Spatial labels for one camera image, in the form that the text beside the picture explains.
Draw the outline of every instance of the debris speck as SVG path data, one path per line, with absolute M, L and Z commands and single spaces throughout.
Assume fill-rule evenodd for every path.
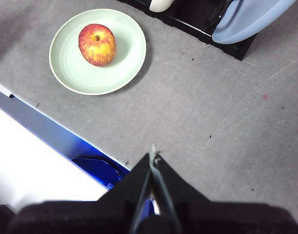
M 264 100 L 268 100 L 269 96 L 268 96 L 267 94 L 264 94 L 264 95 L 262 96 L 262 98 L 263 98 Z

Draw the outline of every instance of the white object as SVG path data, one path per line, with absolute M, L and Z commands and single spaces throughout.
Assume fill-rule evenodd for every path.
M 163 12 L 169 9 L 174 0 L 152 0 L 149 10 L 153 12 Z
M 107 189 L 0 109 L 0 204 L 98 200 Z

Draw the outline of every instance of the plate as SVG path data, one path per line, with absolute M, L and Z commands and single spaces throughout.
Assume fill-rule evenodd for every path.
M 87 62 L 78 47 L 79 33 L 91 23 L 108 27 L 116 40 L 116 55 L 103 67 Z M 134 19 L 112 9 L 94 9 L 74 16 L 58 30 L 50 47 L 49 62 L 54 76 L 66 88 L 79 94 L 101 95 L 129 83 L 145 56 L 145 35 Z

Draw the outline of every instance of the red apple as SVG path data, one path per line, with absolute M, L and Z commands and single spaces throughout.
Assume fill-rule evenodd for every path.
M 105 66 L 115 56 L 115 38 L 106 26 L 89 24 L 79 34 L 79 48 L 87 62 L 95 66 Z

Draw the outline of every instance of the ceramic plate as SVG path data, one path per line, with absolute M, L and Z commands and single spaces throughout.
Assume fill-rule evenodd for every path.
M 116 56 L 104 67 L 88 63 L 78 47 L 78 35 L 88 24 L 108 27 L 116 40 Z M 129 83 L 146 56 L 146 40 L 130 16 L 111 9 L 83 12 L 68 20 L 53 38 L 49 62 L 56 79 L 66 88 L 85 95 L 113 92 Z

